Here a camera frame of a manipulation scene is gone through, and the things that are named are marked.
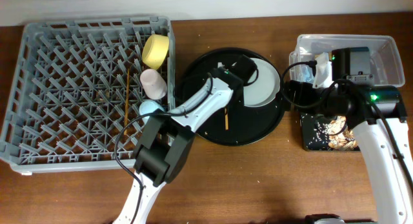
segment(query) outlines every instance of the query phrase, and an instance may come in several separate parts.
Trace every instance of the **white plate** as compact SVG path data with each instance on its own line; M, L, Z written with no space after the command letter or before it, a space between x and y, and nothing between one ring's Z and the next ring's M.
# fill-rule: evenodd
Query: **white plate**
M244 105L246 107L262 107L267 105L279 92L279 75L277 70L267 61L251 58L258 68L258 78L250 86L244 87ZM248 82L257 76L254 72Z

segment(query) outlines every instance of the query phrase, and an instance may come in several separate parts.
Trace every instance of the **round black tray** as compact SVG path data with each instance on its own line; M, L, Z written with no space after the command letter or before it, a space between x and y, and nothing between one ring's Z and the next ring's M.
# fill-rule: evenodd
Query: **round black tray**
M250 50L242 48L220 48L202 55L191 63L184 73L182 80L185 80L186 77L206 74L211 69L216 68L218 62L224 65L232 65L241 55L262 59L271 63L263 56ZM183 100L187 100L204 84L205 80L203 80L202 77L187 80L180 86L179 90L176 91L176 95L182 97ZM228 130L225 130L225 111L224 108L222 108L205 121L197 133L203 138L220 145L247 145L259 141L271 133L278 126L283 115L284 110L281 106L281 94L278 93L273 101L262 107L232 106L228 109Z

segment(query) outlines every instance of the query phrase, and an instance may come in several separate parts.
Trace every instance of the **dish rack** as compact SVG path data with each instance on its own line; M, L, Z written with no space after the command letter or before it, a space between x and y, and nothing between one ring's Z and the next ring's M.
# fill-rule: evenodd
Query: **dish rack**
M151 34L168 36L167 60L158 70L168 95L157 102L175 107L175 37L166 17L30 23L21 40L0 136L0 158L22 174L127 167L144 123L126 132L125 97L130 71L128 120L146 99L139 76L141 52Z

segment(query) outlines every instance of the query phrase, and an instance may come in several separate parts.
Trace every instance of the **plastic storage bin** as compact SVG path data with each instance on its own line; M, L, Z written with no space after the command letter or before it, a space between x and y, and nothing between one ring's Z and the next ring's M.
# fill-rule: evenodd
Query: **plastic storage bin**
M297 39L296 49L290 54L290 65L314 60L315 55L323 52L361 46L367 46L370 50L370 67L376 85L401 87L405 84L399 51L396 42L390 36L302 34ZM292 68L290 77L296 81L314 81L311 69L306 65Z
M17 58L0 158L14 171L62 172L119 168L114 141L124 126L127 70L130 70L129 120L147 98L139 76L147 68L141 52L151 34L168 36L167 60L158 70L175 107L175 37L166 17L31 23ZM127 167L143 122L134 123L118 150Z

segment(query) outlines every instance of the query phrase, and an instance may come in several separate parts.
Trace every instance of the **wooden table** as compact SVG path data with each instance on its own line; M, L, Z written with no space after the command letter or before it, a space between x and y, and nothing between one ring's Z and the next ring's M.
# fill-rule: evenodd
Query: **wooden table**
M299 34L377 34L396 40L413 127L413 13L174 21L180 75L201 54L224 46L253 50L282 72ZM22 26L0 28L0 114L14 74ZM200 137L180 175L160 193L150 223L282 223L307 214L377 219L360 153L306 152L298 114L286 112L265 139L222 147ZM1 223L109 223L132 179L123 170L21 176L0 163Z

